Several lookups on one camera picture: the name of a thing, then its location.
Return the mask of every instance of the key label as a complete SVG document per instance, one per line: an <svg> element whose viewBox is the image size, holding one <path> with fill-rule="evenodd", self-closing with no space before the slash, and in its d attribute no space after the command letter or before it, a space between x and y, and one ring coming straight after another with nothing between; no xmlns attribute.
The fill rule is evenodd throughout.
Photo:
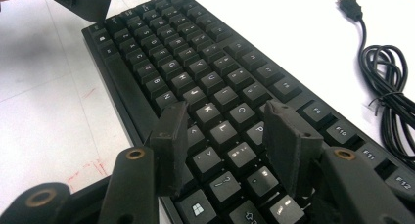
<svg viewBox="0 0 415 224"><path fill-rule="evenodd" d="M199 203L196 203L195 205L193 205L192 208L193 208L193 213L195 213L195 216L199 216L202 212L204 212L204 209Z"/></svg>

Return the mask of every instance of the black keyboard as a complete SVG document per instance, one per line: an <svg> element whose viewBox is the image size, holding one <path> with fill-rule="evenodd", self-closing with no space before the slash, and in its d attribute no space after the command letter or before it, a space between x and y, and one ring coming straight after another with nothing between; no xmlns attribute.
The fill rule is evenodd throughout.
<svg viewBox="0 0 415 224"><path fill-rule="evenodd" d="M287 195L262 144L270 99L415 196L412 171L195 0L152 0L82 33L134 146L163 108L188 103L182 195L161 199L173 223L309 221L309 201Z"/></svg>

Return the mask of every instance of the space bar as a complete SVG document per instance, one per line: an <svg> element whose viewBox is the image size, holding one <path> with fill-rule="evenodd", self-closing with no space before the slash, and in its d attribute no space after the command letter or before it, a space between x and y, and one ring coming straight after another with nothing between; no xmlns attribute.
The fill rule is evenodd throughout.
<svg viewBox="0 0 415 224"><path fill-rule="evenodd" d="M159 121L121 56L105 60L108 73L142 142Z"/></svg>

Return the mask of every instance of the cable connector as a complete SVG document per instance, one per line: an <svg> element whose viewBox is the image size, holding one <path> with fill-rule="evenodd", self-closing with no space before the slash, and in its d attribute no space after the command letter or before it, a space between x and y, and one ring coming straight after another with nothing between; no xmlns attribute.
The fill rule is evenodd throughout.
<svg viewBox="0 0 415 224"><path fill-rule="evenodd" d="M340 9L355 22L363 18L361 6L357 4L356 0L338 0Z"/></svg>

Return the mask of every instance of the brass insert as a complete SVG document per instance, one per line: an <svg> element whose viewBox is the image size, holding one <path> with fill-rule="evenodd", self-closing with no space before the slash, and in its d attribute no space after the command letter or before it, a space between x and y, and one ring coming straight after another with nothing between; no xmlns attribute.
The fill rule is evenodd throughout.
<svg viewBox="0 0 415 224"><path fill-rule="evenodd" d="M42 206L51 201L56 195L57 192L54 188L45 188L31 194L30 197L27 198L25 204L28 207Z"/></svg>
<svg viewBox="0 0 415 224"><path fill-rule="evenodd" d="M127 154L126 157L128 159L139 159L143 157L146 153L142 149L132 149Z"/></svg>
<svg viewBox="0 0 415 224"><path fill-rule="evenodd" d="M335 149L335 155L345 160L354 160L356 158L352 151L344 149Z"/></svg>

